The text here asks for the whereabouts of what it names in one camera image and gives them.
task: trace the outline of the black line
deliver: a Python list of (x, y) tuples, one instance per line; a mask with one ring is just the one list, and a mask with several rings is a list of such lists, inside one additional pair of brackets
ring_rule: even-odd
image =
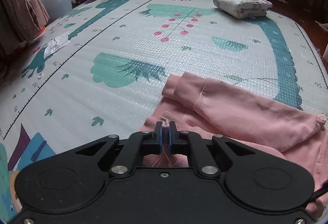
[(326, 84), (326, 90), (328, 90), (328, 85), (327, 85), (327, 82), (326, 82), (325, 76), (324, 76), (324, 74), (323, 74), (323, 72), (322, 72), (321, 66), (320, 66), (320, 64), (319, 64), (319, 62), (318, 62), (318, 59), (317, 59), (317, 57), (314, 55), (314, 52), (313, 52), (313, 50), (312, 50), (312, 47), (310, 46), (308, 40), (305, 38), (305, 36), (304, 36), (302, 30), (299, 28), (299, 26), (298, 26), (298, 24), (297, 24), (296, 22), (295, 22), (295, 24), (296, 24), (297, 28), (299, 29), (299, 31), (301, 32), (301, 34), (303, 35), (303, 38), (305, 39), (306, 43), (308, 44), (308, 46), (309, 46), (309, 48), (310, 48), (310, 50), (311, 50), (311, 52), (312, 52), (312, 55), (314, 56), (315, 61), (317, 62), (317, 65), (318, 65), (318, 67), (319, 67), (319, 69), (320, 69), (320, 71), (321, 71), (321, 75), (322, 75), (323, 80), (324, 80), (324, 82), (325, 82), (325, 84)]
[(73, 54), (71, 54), (52, 74), (49, 75), (48, 79), (39, 87), (39, 89), (34, 93), (34, 95), (32, 95), (32, 97), (27, 101), (27, 103), (25, 104), (25, 106), (22, 108), (22, 110), (18, 113), (18, 115), (16, 116), (16, 118), (14, 119), (14, 121), (11, 123), (11, 125), (9, 126), (9, 129), (6, 132), (6, 135), (4, 137), (2, 137), (2, 139), (5, 139), (7, 137), (7, 134), (9, 133), (10, 129), (12, 128), (12, 126), (14, 125), (15, 121), (18, 119), (19, 115), (23, 112), (23, 110), (26, 108), (27, 104), (32, 100), (32, 98), (37, 94), (37, 92), (41, 89), (42, 86), (45, 85), (46, 82), (48, 82), (48, 80), (51, 78), (51, 76), (53, 76), (55, 74), (55, 72), (57, 72), (65, 63), (66, 61), (68, 61), (71, 57), (73, 57), (75, 55), (75, 53), (77, 53), (81, 48), (83, 48), (85, 45), (87, 45), (91, 40), (93, 40), (94, 38), (96, 38), (98, 35), (100, 35), (103, 31), (105, 31), (107, 28), (111, 27), (114, 23), (118, 22), (120, 19), (124, 18), (126, 15), (130, 14), (131, 12), (139, 9), (140, 7), (142, 7), (143, 5), (149, 3), (152, 0), (149, 0), (147, 2), (145, 2), (144, 4), (140, 5), (139, 7), (135, 8), (134, 10), (128, 12), (127, 14), (123, 15), (121, 18), (119, 18), (118, 20), (116, 20), (115, 22), (113, 22), (112, 24), (110, 24), (109, 26), (107, 26), (104, 30), (102, 30), (99, 34), (95, 35), (93, 38), (91, 38), (88, 42), (86, 42), (83, 46), (81, 46), (78, 50), (76, 50)]
[[(185, 20), (185, 18), (187, 18), (188, 16), (189, 16), (189, 14), (191, 14), (193, 11), (195, 10), (195, 8), (191, 11), (191, 12), (189, 12), (188, 13), (188, 15), (186, 16), (186, 17), (184, 17), (183, 19), (182, 19), (182, 21), (181, 22), (183, 22), (184, 20)], [(178, 28), (178, 26), (181, 24), (181, 22), (179, 22), (178, 23), (178, 25), (168, 34), (168, 36), (167, 37), (169, 37), (170, 36), (170, 34), (171, 33), (173, 33), (173, 31), (176, 29), (176, 28)]]

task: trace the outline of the foam play mat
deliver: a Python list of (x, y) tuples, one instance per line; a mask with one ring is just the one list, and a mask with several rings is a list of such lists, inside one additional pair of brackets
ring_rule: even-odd
[[(48, 56), (52, 39), (69, 43)], [(0, 216), (20, 208), (17, 171), (137, 131), (170, 74), (191, 72), (328, 116), (327, 73), (305, 31), (269, 11), (238, 20), (213, 0), (89, 0), (48, 25), (0, 90)]]

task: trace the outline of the folded blanket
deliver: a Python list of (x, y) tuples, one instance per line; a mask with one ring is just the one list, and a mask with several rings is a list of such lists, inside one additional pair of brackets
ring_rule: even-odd
[(267, 0), (213, 0), (213, 3), (238, 19), (265, 16), (268, 8), (272, 7)]
[[(285, 158), (306, 168), (315, 190), (328, 179), (328, 134), (325, 116), (314, 115), (255, 95), (245, 89), (185, 72), (170, 75), (163, 98), (140, 129), (153, 130), (158, 120), (175, 121), (178, 130), (197, 132), (202, 138), (223, 134), (261, 151)], [(183, 155), (166, 151), (144, 158), (145, 166), (186, 167)], [(328, 194), (308, 205), (319, 217)]]

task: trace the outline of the cartoon character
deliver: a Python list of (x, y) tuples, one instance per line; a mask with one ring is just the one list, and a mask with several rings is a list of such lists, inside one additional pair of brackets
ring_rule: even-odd
[(27, 66), (23, 71), (22, 71), (22, 78), (27, 74), (27, 72), (29, 70), (33, 70), (32, 73), (28, 76), (28, 78), (31, 78), (34, 74), (34, 71), (36, 70), (37, 73), (40, 73), (43, 71), (44, 66), (45, 66), (45, 62), (48, 58), (51, 58), (51, 55), (49, 55), (46, 58), (44, 57), (44, 52), (46, 50), (46, 45), (44, 45), (39, 51), (38, 53), (35, 55), (35, 57), (33, 58), (33, 60), (31, 61), (31, 63), (29, 64), (29, 66)]
[(30, 139), (21, 125), (18, 143), (7, 164), (7, 153), (0, 144), (0, 219), (8, 221), (22, 208), (17, 197), (14, 183), (20, 170), (29, 164), (55, 155), (43, 137), (36, 133)]
[(104, 17), (106, 14), (110, 13), (111, 11), (117, 9), (118, 7), (122, 6), (123, 4), (127, 3), (129, 0), (105, 0), (102, 3), (96, 6), (97, 9), (103, 9), (99, 12), (96, 16), (92, 17), (90, 20), (85, 22), (79, 28), (74, 30), (72, 33), (68, 35), (68, 39), (77, 36), (77, 34), (87, 28), (89, 25), (93, 24), (95, 21), (99, 20), (101, 17)]

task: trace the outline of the pink sleeve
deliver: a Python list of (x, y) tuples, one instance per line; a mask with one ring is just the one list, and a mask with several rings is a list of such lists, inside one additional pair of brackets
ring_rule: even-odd
[(173, 95), (224, 135), (279, 152), (307, 140), (324, 125), (317, 115), (188, 72), (179, 79)]

